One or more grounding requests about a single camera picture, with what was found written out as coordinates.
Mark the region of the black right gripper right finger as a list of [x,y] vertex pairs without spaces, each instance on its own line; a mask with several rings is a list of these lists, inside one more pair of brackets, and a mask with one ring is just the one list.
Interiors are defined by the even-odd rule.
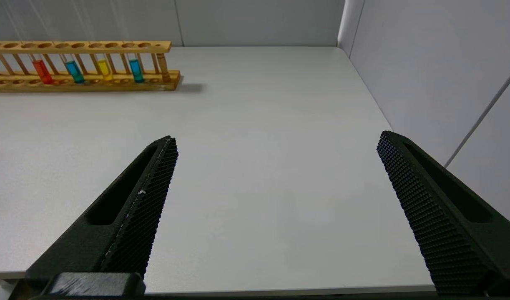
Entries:
[[377,153],[438,294],[510,294],[510,221],[413,141]]

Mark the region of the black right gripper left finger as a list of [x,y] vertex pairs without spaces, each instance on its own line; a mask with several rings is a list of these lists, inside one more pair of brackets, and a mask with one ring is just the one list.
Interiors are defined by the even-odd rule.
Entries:
[[149,144],[26,270],[36,287],[63,272],[144,276],[178,150],[176,139]]

